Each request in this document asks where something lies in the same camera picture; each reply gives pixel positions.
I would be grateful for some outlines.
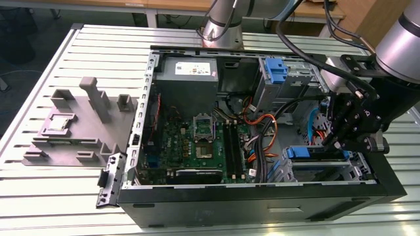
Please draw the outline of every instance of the orange wire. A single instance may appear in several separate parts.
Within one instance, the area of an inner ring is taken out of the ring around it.
[[[324,140],[324,134],[322,134],[322,132],[321,131],[316,131],[316,133],[318,134],[318,136],[321,137],[321,140]]]
[[[274,144],[276,136],[277,136],[278,127],[277,127],[276,118],[274,118],[274,116],[273,116],[272,114],[264,114],[264,115],[261,115],[254,121],[249,121],[249,120],[246,119],[245,111],[248,110],[250,104],[252,104],[252,97],[249,98],[249,103],[248,103],[246,107],[245,107],[244,110],[242,110],[245,123],[249,124],[249,125],[256,125],[256,124],[258,124],[265,118],[272,118],[273,123],[274,123],[274,135],[273,135],[273,138],[272,138],[272,140],[270,140],[268,146],[264,148],[264,152],[266,152],[266,151],[272,148],[272,146],[273,146],[273,144]],[[256,159],[256,155],[252,154],[250,157],[248,158],[248,161],[250,162],[250,161],[253,161],[254,159]]]
[[[274,156],[278,156],[277,154],[272,154],[272,153],[266,153],[265,154],[265,157],[274,157]],[[254,154],[250,155],[250,157],[248,158],[248,162],[252,162],[256,160],[256,156]]]

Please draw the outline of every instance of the cable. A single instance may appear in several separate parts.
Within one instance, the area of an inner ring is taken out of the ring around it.
[[[333,25],[333,27],[340,31],[342,32],[344,34],[349,35],[349,36],[353,36],[354,38],[361,38],[361,35],[348,31],[346,29],[341,28],[337,23],[334,22],[333,20],[333,17],[330,16],[329,14],[329,1],[328,0],[324,0],[324,9],[325,9],[325,15],[326,15],[326,21]]]
[[[173,24],[177,26],[178,29],[182,28],[182,27],[188,24],[188,22],[190,21],[190,18],[192,18],[192,16],[189,16],[186,22],[185,22],[184,24],[178,25],[177,23],[174,23],[174,22],[170,20],[170,17],[168,17],[166,15],[164,15],[164,17],[168,19],[168,21],[170,21],[170,23],[173,23]]]
[[[338,42],[341,42],[341,43],[344,43],[344,44],[346,44],[346,45],[349,45],[349,46],[353,46],[353,47],[356,47],[356,48],[360,48],[360,49],[362,49],[362,50],[368,50],[368,48],[366,48],[365,46],[360,45],[358,43],[354,43],[354,42],[352,42],[352,41],[348,41],[348,40],[340,38],[340,37],[336,35],[336,33],[334,33],[334,30],[333,30],[333,28],[332,28],[332,26],[330,26],[330,22],[329,22],[329,21],[326,21],[326,26],[328,26],[328,31],[329,31],[329,33],[330,33],[330,36],[332,36]]]
[[[225,112],[224,112],[220,108],[214,107],[214,108],[213,108],[213,111],[214,111],[225,120],[233,121],[233,119],[225,114]]]
[[[336,35],[336,33],[334,33],[334,30],[333,30],[333,27],[332,27],[332,24],[334,24],[334,26],[337,26],[337,24],[334,23],[334,21],[333,20],[330,20],[329,19],[329,17],[330,17],[330,15],[329,15],[329,1],[328,0],[325,0],[324,1],[324,9],[325,9],[325,15],[326,15],[326,26],[328,26],[328,31],[329,31],[329,33],[330,33],[330,36],[338,41],[338,42],[341,42],[341,43],[344,43],[344,44],[346,44],[346,45],[349,45],[349,46],[353,46],[353,47],[356,47],[356,48],[360,48],[360,49],[362,49],[362,50],[368,50],[368,48],[365,47],[365,46],[362,46],[362,45],[360,45],[360,44],[357,44],[357,43],[354,43],[354,42],[352,42],[352,41],[348,41],[348,40],[345,40],[345,39],[342,39],[342,38],[340,38],[337,35]]]
[[[14,71],[10,71],[10,72],[6,72],[4,74],[1,74],[0,76],[4,76],[4,75],[8,75],[8,74],[12,74],[12,73],[16,73],[16,72],[37,72],[37,73],[41,73],[41,71],[37,71],[37,70],[14,70]]]
[[[318,111],[318,108],[314,108],[310,113],[309,113],[309,118],[308,118],[308,138],[309,138],[309,143],[312,142],[312,125],[313,125],[313,118],[316,115],[316,112]]]
[[[305,100],[322,100],[325,98],[324,95],[317,95],[317,96],[306,96],[306,97],[301,97],[301,98],[296,98],[292,101],[289,101],[286,104],[284,104],[280,109],[276,111],[274,113],[274,120],[278,119],[278,117],[282,115],[282,113],[288,110],[289,107],[292,107],[296,103],[305,101]],[[258,138],[257,138],[257,142],[254,142],[254,153],[256,153],[256,158],[264,159],[264,162],[266,163],[265,157],[264,157],[264,152],[260,151],[261,147],[262,147],[262,138],[264,138],[264,134],[266,133],[266,130],[269,128],[272,122],[265,123],[262,131],[260,132]]]
[[[344,70],[340,70],[338,68],[336,68],[336,67],[325,64],[324,62],[316,60],[314,58],[312,58],[306,53],[302,52],[302,50],[298,49],[298,47],[289,41],[289,39],[282,34],[281,29],[280,29],[280,24],[284,22],[286,17],[296,10],[296,8],[301,2],[302,2],[302,0],[297,0],[296,4],[293,5],[293,7],[288,11],[288,14],[285,14],[285,16],[280,19],[280,21],[277,23],[276,33],[277,33],[277,36],[280,37],[282,43],[292,50],[292,52],[297,56],[300,56],[308,63],[313,64],[320,69],[324,69],[328,72],[333,73],[334,75],[340,76],[342,79],[345,79],[348,82],[353,83],[354,85],[358,85],[358,87],[362,88],[365,90],[365,92],[369,94],[369,98],[376,99],[377,98],[376,90],[365,81],[362,81],[357,76],[352,75],[350,73],[345,72]]]

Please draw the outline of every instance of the open computer tower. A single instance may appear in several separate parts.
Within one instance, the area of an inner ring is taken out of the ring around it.
[[[322,154],[328,100],[302,101],[277,119],[264,137],[266,146],[276,133],[266,181],[256,181],[260,126],[244,115],[329,93],[293,54],[153,46],[141,82],[126,152],[108,159],[96,204],[121,207],[138,226],[329,221],[405,195],[384,155]]]

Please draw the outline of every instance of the slotted metal table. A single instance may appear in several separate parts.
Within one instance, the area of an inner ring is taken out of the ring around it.
[[[332,39],[290,36],[308,53],[364,52]],[[70,29],[44,74],[0,140],[0,235],[385,235],[420,232],[420,127],[410,109],[390,124],[388,162],[408,196],[369,206],[333,222],[141,229],[120,208],[94,209],[100,168],[36,167],[22,154],[48,115],[56,89],[78,88],[81,76],[97,78],[108,96],[138,97],[150,45],[200,47],[192,30],[84,25]],[[246,50],[286,52],[276,35],[244,33]]]

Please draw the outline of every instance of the black cable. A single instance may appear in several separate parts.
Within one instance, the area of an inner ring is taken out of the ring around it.
[[[325,99],[324,95],[317,95],[317,96],[306,96],[306,97],[301,97],[301,98],[296,98],[292,101],[289,101],[286,104],[284,104],[281,106],[281,108],[276,111],[274,113],[274,118],[276,120],[280,118],[280,116],[282,115],[282,113],[298,102],[305,101],[305,100],[316,100],[316,101],[321,101],[322,99]],[[260,160],[261,162],[261,169],[265,168],[265,174],[261,176],[261,182],[266,182],[266,160],[265,160],[265,154],[264,154],[264,149],[262,149],[262,139],[264,139],[264,135],[268,131],[269,125],[272,124],[272,122],[266,122],[262,128],[262,131],[260,132],[260,136],[257,138],[257,142],[254,142],[254,155],[256,155],[256,159]]]
[[[284,22],[284,20],[288,18],[288,16],[292,14],[292,12],[296,10],[296,8],[301,2],[302,2],[302,0],[297,0],[296,4],[289,9],[288,13],[284,15],[284,17],[280,19],[280,21],[277,23],[276,33],[277,33],[278,38],[281,39],[281,41],[286,45],[286,47],[292,50],[292,52],[297,56],[300,56],[308,63],[313,64],[320,69],[326,70],[328,72],[340,76],[342,79],[345,79],[353,85],[357,85],[361,89],[364,89],[365,92],[369,94],[370,99],[377,99],[376,90],[365,81],[362,81],[357,76],[352,75],[350,73],[345,72],[344,70],[340,70],[338,68],[333,67],[332,65],[328,65],[324,62],[312,58],[306,53],[302,52],[302,50],[298,49],[298,47],[289,41],[289,39],[282,34],[281,29],[280,29],[280,24]]]
[[[164,15],[164,17],[168,19],[168,21],[170,21],[170,23],[173,23],[173,24],[177,26],[178,29],[182,28],[182,27],[188,24],[188,22],[190,21],[190,18],[192,18],[192,16],[189,16],[186,22],[185,22],[184,24],[178,25],[177,23],[174,23],[174,22],[170,20],[170,17],[168,17],[166,15]]]
[[[234,110],[233,110],[233,108],[232,108],[232,106],[230,106],[230,104],[229,104],[229,101],[230,101],[230,95],[226,95],[225,98],[224,98],[225,106],[226,106],[229,112],[232,113],[232,115],[236,117],[236,119],[240,119],[240,116],[238,116],[238,114],[234,112]]]
[[[256,153],[256,142],[253,143],[252,148],[253,148],[253,151],[254,151],[254,153]],[[261,163],[260,163],[260,161],[258,161],[258,159],[257,159],[257,162],[256,162],[254,182],[256,182],[256,183],[260,183],[260,181],[261,181]]]
[[[354,43],[354,42],[352,42],[352,41],[348,41],[348,40],[340,38],[340,37],[336,35],[336,33],[334,33],[334,30],[333,30],[333,28],[332,28],[332,26],[330,26],[330,22],[329,22],[329,21],[326,21],[326,26],[328,26],[328,31],[329,31],[329,33],[330,33],[330,36],[332,36],[337,41],[340,41],[341,43],[344,43],[344,44],[346,44],[346,45],[349,45],[349,46],[353,46],[353,47],[356,47],[356,48],[360,48],[360,49],[362,49],[362,50],[368,50],[368,48],[366,48],[365,46],[360,45],[358,43]]]
[[[328,1],[328,0],[324,1],[324,9],[325,9],[325,15],[329,15],[329,1]],[[360,49],[362,49],[362,50],[368,50],[368,48],[366,48],[365,46],[362,46],[362,45],[360,45],[360,44],[357,44],[357,43],[354,43],[354,42],[352,42],[352,41],[348,41],[348,40],[340,38],[340,37],[336,35],[334,29],[333,29],[333,27],[332,27],[332,23],[334,23],[334,21],[333,21],[333,20],[329,20],[329,17],[326,16],[326,26],[328,26],[328,31],[329,31],[329,33],[330,33],[330,36],[332,36],[337,41],[340,41],[341,43],[344,43],[344,44],[346,44],[346,45],[349,45],[349,46],[353,46],[353,47],[356,47],[356,48],[360,48]]]
[[[330,24],[333,25],[333,27],[342,33],[345,33],[349,36],[353,36],[354,38],[360,39],[361,35],[345,30],[344,28],[341,28],[337,23],[333,20],[333,17],[329,14],[329,1],[324,0],[324,8],[325,8],[325,15],[326,15],[326,21],[330,22]]]
[[[260,156],[260,164],[261,164],[261,183],[266,183],[266,159],[265,159],[265,154],[264,154],[264,148],[262,148],[262,139],[264,136],[260,136],[257,139],[257,143],[256,143],[256,151],[257,151],[257,155]]]

